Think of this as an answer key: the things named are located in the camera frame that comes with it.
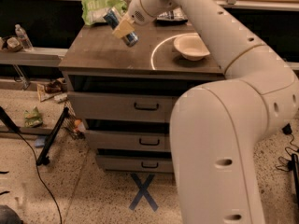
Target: drawer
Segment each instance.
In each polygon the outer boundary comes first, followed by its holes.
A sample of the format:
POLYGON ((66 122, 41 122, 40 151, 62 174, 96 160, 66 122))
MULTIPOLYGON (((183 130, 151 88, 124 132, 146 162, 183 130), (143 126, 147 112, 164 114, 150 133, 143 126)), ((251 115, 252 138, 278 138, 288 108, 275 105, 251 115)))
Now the drawer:
POLYGON ((78 118, 169 122, 172 97, 69 92, 78 118))
POLYGON ((168 151, 170 142, 168 134, 164 133, 125 133, 90 131, 85 133, 90 148, 168 151))
POLYGON ((98 166, 104 170, 173 173, 173 164, 168 158, 144 158, 127 156, 96 155, 98 166))

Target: bowl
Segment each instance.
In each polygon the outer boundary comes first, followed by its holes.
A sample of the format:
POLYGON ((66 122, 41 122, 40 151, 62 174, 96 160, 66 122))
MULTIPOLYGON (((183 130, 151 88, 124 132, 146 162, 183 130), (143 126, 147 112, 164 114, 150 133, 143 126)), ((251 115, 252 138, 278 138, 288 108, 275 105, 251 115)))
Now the bowl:
POLYGON ((175 49, 190 61, 199 61, 209 55, 209 51, 198 34, 180 35, 174 40, 175 49))

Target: blue tape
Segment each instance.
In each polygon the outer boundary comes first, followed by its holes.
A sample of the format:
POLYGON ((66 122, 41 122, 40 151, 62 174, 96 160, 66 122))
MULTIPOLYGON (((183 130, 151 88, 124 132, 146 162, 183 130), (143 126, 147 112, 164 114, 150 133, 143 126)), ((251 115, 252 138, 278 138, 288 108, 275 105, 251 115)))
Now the blue tape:
POLYGON ((145 197, 145 199, 148 201, 150 207, 155 212, 158 209, 157 203, 153 200, 153 198, 150 196, 150 193, 148 192, 148 187, 155 175, 149 175, 147 180, 144 182, 144 184, 141 183, 141 180, 139 179, 137 174, 131 174, 132 179, 135 181, 137 186, 139 187, 139 192, 136 194, 135 198, 133 199, 132 203, 130 204, 129 208, 131 210, 135 210, 137 205, 139 204, 142 196, 145 197))

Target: concrete floor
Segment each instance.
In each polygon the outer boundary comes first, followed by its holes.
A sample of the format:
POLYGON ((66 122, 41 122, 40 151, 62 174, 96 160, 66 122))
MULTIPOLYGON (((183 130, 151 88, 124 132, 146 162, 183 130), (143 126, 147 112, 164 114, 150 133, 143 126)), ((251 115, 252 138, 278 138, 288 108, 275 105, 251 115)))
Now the concrete floor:
MULTIPOLYGON (((52 128, 64 109, 64 104, 53 100, 40 103, 36 91, 1 89, 0 106, 20 126, 23 112, 37 106, 42 114, 43 128, 52 128)), ((294 143, 299 145, 299 120, 292 121, 294 143)), ((26 137, 34 147, 35 136, 26 137)), ((275 133, 255 146, 258 183, 263 209, 268 224, 299 223, 297 205, 292 200, 291 173, 276 169, 278 157, 289 158, 284 148, 292 138, 282 132, 275 133)), ((40 148, 35 148, 36 155, 40 148)), ((134 210, 130 204, 139 191, 132 172, 104 172, 99 169, 94 151, 85 140, 73 140, 61 129, 50 149, 50 164, 40 166, 42 179, 52 191, 60 207, 65 224, 114 223, 182 223, 178 205, 177 187, 171 174, 154 174, 148 192, 157 203, 153 210, 142 197, 134 210)), ((32 150, 18 138, 0 134, 0 204, 12 208, 29 224, 59 223, 53 199, 38 179, 32 150)), ((137 173, 142 183, 147 173, 137 173)))

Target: blue can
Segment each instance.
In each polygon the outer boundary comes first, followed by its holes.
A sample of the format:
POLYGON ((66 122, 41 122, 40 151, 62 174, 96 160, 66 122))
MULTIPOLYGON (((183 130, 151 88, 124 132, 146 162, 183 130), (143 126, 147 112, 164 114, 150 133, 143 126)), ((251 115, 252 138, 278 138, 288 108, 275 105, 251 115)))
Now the blue can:
MULTIPOLYGON (((103 16, 104 20, 108 23, 108 25, 114 30, 119 25, 119 20, 121 19, 121 15, 119 14, 116 8, 110 8, 107 13, 103 16)), ((131 32, 130 34, 121 38, 125 45, 128 47, 132 47, 138 41, 138 36, 135 32, 131 32)))

